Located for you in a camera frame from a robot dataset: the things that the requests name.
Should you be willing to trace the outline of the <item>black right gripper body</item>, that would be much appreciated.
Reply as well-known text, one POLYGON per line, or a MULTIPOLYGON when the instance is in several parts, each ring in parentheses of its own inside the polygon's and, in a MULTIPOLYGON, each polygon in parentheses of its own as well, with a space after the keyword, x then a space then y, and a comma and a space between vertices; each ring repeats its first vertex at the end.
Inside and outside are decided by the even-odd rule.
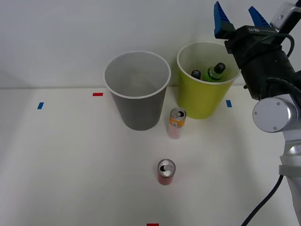
POLYGON ((278 54, 280 59, 286 58, 282 47, 272 43, 277 34, 272 27, 244 25, 235 29, 232 24, 224 25, 226 50, 233 55, 239 69, 268 53, 278 54))

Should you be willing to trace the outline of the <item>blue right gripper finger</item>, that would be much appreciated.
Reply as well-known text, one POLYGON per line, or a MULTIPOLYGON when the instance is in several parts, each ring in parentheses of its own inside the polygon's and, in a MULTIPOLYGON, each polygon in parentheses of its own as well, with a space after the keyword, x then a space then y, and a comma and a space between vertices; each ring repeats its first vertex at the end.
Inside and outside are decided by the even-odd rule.
POLYGON ((248 9, 248 11, 252 18, 254 26, 269 27, 269 23, 263 18, 263 16, 253 6, 251 6, 248 9))
POLYGON ((214 36, 217 39, 230 39, 236 33, 234 25, 229 21, 219 1, 214 4, 214 36))

